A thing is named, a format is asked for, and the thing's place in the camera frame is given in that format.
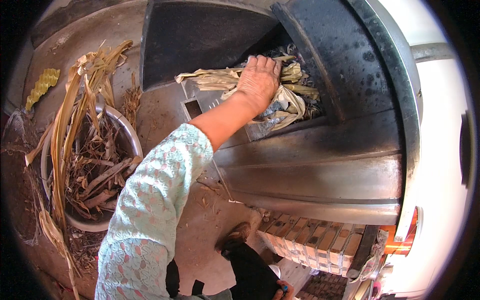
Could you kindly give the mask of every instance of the hand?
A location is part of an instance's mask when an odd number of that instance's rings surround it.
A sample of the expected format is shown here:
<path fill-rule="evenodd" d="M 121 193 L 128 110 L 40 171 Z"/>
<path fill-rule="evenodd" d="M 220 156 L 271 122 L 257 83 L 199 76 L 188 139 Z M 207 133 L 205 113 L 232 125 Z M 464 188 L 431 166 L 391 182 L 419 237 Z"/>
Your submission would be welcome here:
<path fill-rule="evenodd" d="M 279 76 L 282 69 L 280 60 L 273 60 L 265 56 L 250 56 L 247 66 L 240 76 L 236 93 L 243 93 L 248 105 L 258 115 L 270 105 L 279 85 Z"/>
<path fill-rule="evenodd" d="M 273 297 L 272 300 L 292 300 L 293 296 L 295 295 L 295 289 L 293 288 L 293 286 L 291 286 L 290 284 L 288 284 L 287 281 L 284 281 L 284 280 L 277 280 L 276 282 L 277 284 L 282 286 L 282 289 L 279 289 L 278 291 L 276 291 L 275 296 Z M 283 293 L 284 287 L 288 287 L 287 292 L 285 294 Z"/>

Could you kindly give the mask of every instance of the metal pipe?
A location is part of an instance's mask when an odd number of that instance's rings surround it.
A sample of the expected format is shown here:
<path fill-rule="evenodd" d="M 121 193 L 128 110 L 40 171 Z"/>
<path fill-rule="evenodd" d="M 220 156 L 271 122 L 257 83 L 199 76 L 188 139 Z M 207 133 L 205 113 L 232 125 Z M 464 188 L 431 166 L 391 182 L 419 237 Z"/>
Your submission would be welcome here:
<path fill-rule="evenodd" d="M 447 43 L 429 43 L 410 47 L 416 63 L 431 60 L 449 60 L 455 58 L 452 48 Z"/>

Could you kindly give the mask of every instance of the shoe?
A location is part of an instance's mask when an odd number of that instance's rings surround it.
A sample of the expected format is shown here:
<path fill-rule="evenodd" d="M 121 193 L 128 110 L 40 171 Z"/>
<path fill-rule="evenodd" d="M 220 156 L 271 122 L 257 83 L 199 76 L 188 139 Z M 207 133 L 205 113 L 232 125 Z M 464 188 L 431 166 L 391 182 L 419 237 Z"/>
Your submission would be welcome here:
<path fill-rule="evenodd" d="M 251 229 L 252 227 L 249 222 L 241 222 L 236 225 L 226 237 L 216 243 L 215 250 L 218 253 L 223 253 L 226 248 L 231 249 L 231 247 L 245 243 L 250 235 Z"/>

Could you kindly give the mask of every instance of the finger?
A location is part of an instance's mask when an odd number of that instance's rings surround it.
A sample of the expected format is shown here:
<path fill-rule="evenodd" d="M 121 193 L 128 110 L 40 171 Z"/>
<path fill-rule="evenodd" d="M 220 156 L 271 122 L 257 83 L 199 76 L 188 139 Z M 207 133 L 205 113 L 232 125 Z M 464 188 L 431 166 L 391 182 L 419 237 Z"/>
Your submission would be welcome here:
<path fill-rule="evenodd" d="M 288 289 L 287 289 L 287 292 L 285 293 L 285 299 L 293 299 L 293 296 L 295 295 L 295 289 L 293 288 L 293 286 L 291 286 L 290 284 L 286 283 L 285 284 Z"/>
<path fill-rule="evenodd" d="M 275 60 L 275 66 L 273 68 L 273 75 L 275 75 L 276 78 L 280 77 L 280 73 L 282 71 L 282 61 L 281 60 Z"/>
<path fill-rule="evenodd" d="M 269 72 L 273 72 L 273 69 L 275 67 L 275 61 L 271 59 L 270 57 L 267 58 L 267 63 L 265 64 L 265 69 Z"/>
<path fill-rule="evenodd" d="M 267 58 L 263 55 L 257 56 L 257 67 L 264 68 L 267 63 Z"/>
<path fill-rule="evenodd" d="M 245 69 L 255 68 L 257 65 L 257 61 L 258 60 L 255 56 L 249 56 Z"/>
<path fill-rule="evenodd" d="M 281 289 L 276 290 L 275 296 L 273 296 L 272 300 L 280 300 L 282 299 L 283 291 Z"/>

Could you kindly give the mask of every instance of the brick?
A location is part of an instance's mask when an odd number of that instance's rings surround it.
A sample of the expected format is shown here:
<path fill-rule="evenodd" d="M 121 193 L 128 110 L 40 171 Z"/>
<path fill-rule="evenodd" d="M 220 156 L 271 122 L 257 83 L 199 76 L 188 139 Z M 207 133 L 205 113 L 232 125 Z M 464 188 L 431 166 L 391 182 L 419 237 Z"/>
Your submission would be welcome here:
<path fill-rule="evenodd" d="M 282 228 L 280 228 L 276 232 L 275 235 L 278 236 L 279 238 L 284 238 L 287 235 L 287 233 L 290 232 L 293 226 L 297 223 L 298 219 L 300 219 L 300 217 L 298 216 L 291 216 L 290 218 L 288 218 L 288 221 L 283 225 Z"/>
<path fill-rule="evenodd" d="M 343 264 L 342 264 L 342 267 L 348 269 L 350 268 L 351 264 L 352 264 L 352 260 L 353 258 L 351 258 L 350 260 L 346 260 L 345 259 L 345 256 L 343 256 Z"/>
<path fill-rule="evenodd" d="M 326 230 L 325 227 L 321 227 L 320 225 L 318 225 L 315 228 L 315 231 L 313 232 L 312 236 L 308 239 L 305 245 L 311 248 L 316 248 L 317 242 L 319 241 L 320 237 L 325 232 L 325 230 Z"/>
<path fill-rule="evenodd" d="M 336 264 L 331 265 L 332 274 L 340 274 L 340 267 Z"/>
<path fill-rule="evenodd" d="M 278 218 L 278 220 L 274 222 L 269 229 L 267 229 L 266 233 L 275 235 L 276 232 L 285 225 L 289 218 L 289 215 L 281 215 L 280 218 Z"/>
<path fill-rule="evenodd" d="M 336 235 L 336 230 L 328 229 L 325 233 L 323 239 L 320 241 L 317 247 L 317 252 L 320 253 L 327 253 L 327 250 L 330 248 L 330 244 L 332 243 L 334 237 Z"/>
<path fill-rule="evenodd" d="M 285 236 L 286 240 L 295 240 L 297 235 L 301 232 L 304 226 L 307 225 L 308 218 L 300 218 L 293 226 L 292 230 Z"/>
<path fill-rule="evenodd" d="M 277 243 L 276 243 L 276 238 L 269 234 L 269 233 L 266 233 L 265 234 L 265 238 L 270 242 L 270 244 L 272 245 L 273 249 L 271 249 L 273 252 L 275 252 L 276 254 L 278 255 L 281 255 L 281 250 L 279 249 Z"/>
<path fill-rule="evenodd" d="M 355 224 L 355 233 L 363 234 L 365 231 L 365 225 L 364 224 Z"/>
<path fill-rule="evenodd" d="M 282 215 L 281 212 L 274 212 L 273 215 L 270 217 L 270 220 L 268 222 L 264 222 L 260 225 L 258 228 L 259 232 L 266 232 L 267 229 L 270 228 L 270 226 Z"/>
<path fill-rule="evenodd" d="M 343 252 L 344 257 L 351 262 L 353 260 L 353 257 L 355 256 L 355 253 L 357 252 L 357 249 L 360 245 L 362 235 L 355 233 L 350 236 L 350 240 L 348 241 L 348 244 Z"/>
<path fill-rule="evenodd" d="M 337 238 L 335 239 L 335 242 L 330 248 L 330 261 L 333 264 L 340 265 L 340 253 L 342 252 L 343 245 L 345 245 L 345 242 L 347 241 L 347 237 L 350 234 L 350 230 L 352 229 L 352 227 L 353 224 L 344 224 Z"/>
<path fill-rule="evenodd" d="M 287 246 L 285 244 L 285 241 L 283 241 L 282 238 L 275 236 L 275 241 L 278 245 L 278 248 L 280 249 L 281 254 L 280 256 L 286 257 L 290 259 L 290 251 L 287 249 Z"/>
<path fill-rule="evenodd" d="M 267 234 L 265 232 L 272 226 L 272 224 L 274 224 L 276 222 L 276 220 L 281 215 L 282 215 L 282 213 L 280 213 L 280 212 L 274 212 L 272 217 L 270 218 L 270 220 L 268 222 L 264 222 L 263 224 L 261 224 L 260 227 L 257 230 L 258 235 L 264 240 L 267 247 L 275 253 L 276 253 L 276 250 L 275 250 L 276 243 L 273 244 L 271 242 L 270 238 L 267 236 Z"/>
<path fill-rule="evenodd" d="M 343 226 L 343 223 L 332 222 L 332 225 L 330 227 L 334 229 L 340 229 L 342 226 Z"/>
<path fill-rule="evenodd" d="M 295 249 L 299 254 L 299 260 L 301 264 L 305 266 L 311 266 L 310 259 L 308 257 L 307 247 L 305 246 L 305 244 L 307 243 L 309 237 L 314 233 L 317 224 L 318 220 L 309 220 L 308 224 L 301 230 L 300 234 L 295 239 L 294 245 Z M 316 259 L 314 256 L 312 260 L 314 262 L 314 265 L 316 265 Z"/>

